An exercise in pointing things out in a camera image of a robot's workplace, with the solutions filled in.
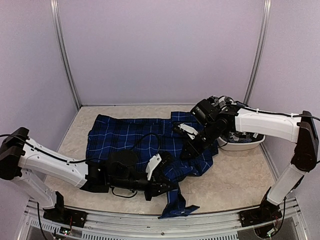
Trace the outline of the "blue plaid long sleeve shirt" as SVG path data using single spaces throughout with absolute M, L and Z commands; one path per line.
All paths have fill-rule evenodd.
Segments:
M 191 160 L 181 160 L 187 135 L 173 131 L 174 124 L 186 124 L 201 131 L 195 117 L 184 111 L 173 111 L 170 118 L 113 118 L 99 114 L 87 136 L 85 157 L 94 162 L 107 160 L 110 153 L 132 150 L 138 156 L 136 170 L 144 172 L 151 157 L 157 153 L 169 152 L 173 162 L 163 170 L 164 175 L 178 184 L 187 176 L 200 177 L 214 164 L 213 157 L 219 153 L 215 141 L 200 156 Z

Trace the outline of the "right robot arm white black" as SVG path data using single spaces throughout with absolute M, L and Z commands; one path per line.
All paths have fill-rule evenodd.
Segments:
M 259 207 L 239 213 L 242 226 L 280 219 L 280 204 L 318 164 L 319 138 L 315 117 L 250 108 L 228 96 L 211 96 L 198 102 L 191 114 L 203 126 L 182 148 L 181 160 L 199 157 L 216 139 L 229 132 L 257 133 L 295 143 L 293 156 L 284 172 L 265 193 Z

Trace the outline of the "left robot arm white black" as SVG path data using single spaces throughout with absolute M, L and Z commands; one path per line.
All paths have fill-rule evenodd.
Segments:
M 43 209 L 43 217 L 54 222 L 79 225 L 87 213 L 65 207 L 63 195 L 50 189 L 36 172 L 90 193 L 108 193 L 114 188 L 141 191 L 146 201 L 178 188 L 162 169 L 172 159 L 168 152 L 152 156 L 145 171 L 138 172 L 138 156 L 128 149 L 112 152 L 107 160 L 77 160 L 42 146 L 29 137 L 25 127 L 1 138 L 0 178 L 25 190 Z

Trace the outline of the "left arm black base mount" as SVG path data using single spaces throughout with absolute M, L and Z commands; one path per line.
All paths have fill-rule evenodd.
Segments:
M 46 220 L 68 225 L 70 227 L 83 228 L 87 220 L 87 215 L 88 213 L 85 211 L 64 207 L 62 209 L 45 209 L 43 217 Z

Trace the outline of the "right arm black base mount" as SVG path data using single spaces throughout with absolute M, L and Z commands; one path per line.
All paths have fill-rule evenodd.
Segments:
M 243 228 L 274 221 L 276 218 L 280 219 L 282 217 L 279 207 L 258 207 L 239 212 L 240 223 Z

